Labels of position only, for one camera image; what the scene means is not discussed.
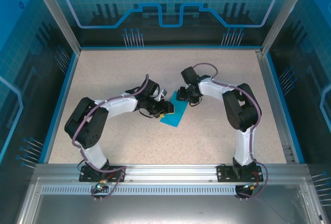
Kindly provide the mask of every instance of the enclosure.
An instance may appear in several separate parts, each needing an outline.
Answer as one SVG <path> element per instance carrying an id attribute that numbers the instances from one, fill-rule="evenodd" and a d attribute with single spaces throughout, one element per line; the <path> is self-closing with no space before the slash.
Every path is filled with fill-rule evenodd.
<path id="1" fill-rule="evenodd" d="M 2 223 L 329 223 L 331 0 L 0 0 L 0 9 Z M 207 95 L 194 108 L 175 102 L 181 72 L 202 62 L 219 82 L 247 83 L 259 104 L 258 197 L 238 195 L 252 181 L 221 180 L 238 150 L 227 106 Z M 112 168 L 126 168 L 95 202 L 99 180 L 82 182 L 65 124 L 82 98 L 120 96 L 146 74 L 174 115 L 107 120 L 98 144 Z"/>

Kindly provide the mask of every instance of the speckled tabletop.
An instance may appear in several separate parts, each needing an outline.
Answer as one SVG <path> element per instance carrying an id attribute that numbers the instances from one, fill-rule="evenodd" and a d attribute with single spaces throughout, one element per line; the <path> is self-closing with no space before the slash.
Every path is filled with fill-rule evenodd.
<path id="1" fill-rule="evenodd" d="M 285 163 L 255 51 L 233 50 L 82 51 L 49 163 L 78 163 L 82 159 L 64 132 L 64 124 L 81 98 L 118 96 L 140 86 L 148 73 L 150 79 L 166 88 L 166 99 L 170 99 L 185 85 L 180 72 L 200 62 L 218 67 L 218 81 L 250 85 L 262 109 L 255 132 L 255 157 L 264 163 Z M 213 70 L 208 66 L 196 68 L 201 76 L 213 75 Z M 235 130 L 228 123 L 223 103 L 203 97 L 199 106 L 187 107 L 178 127 L 145 118 L 139 112 L 116 116 L 106 123 L 100 145 L 110 163 L 232 163 Z"/>

